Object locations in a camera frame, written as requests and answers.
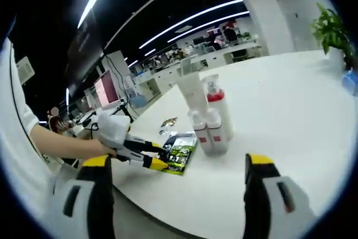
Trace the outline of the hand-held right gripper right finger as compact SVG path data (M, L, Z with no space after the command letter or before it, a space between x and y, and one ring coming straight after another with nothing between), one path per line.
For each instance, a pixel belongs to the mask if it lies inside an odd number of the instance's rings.
M302 238L315 222L305 191L265 155L248 153L245 164L243 237Z

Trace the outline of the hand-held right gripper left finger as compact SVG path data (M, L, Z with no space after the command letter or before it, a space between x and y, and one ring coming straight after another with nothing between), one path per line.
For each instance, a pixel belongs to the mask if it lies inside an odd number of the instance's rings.
M52 197L54 238L115 238L111 157L83 162Z

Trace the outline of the person's left hand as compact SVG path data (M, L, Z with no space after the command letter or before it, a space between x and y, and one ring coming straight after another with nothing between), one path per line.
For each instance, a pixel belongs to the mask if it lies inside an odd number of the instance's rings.
M105 146L97 139L92 139L89 141L91 157L99 157L104 155L110 155L111 157L117 156L117 151L113 148Z

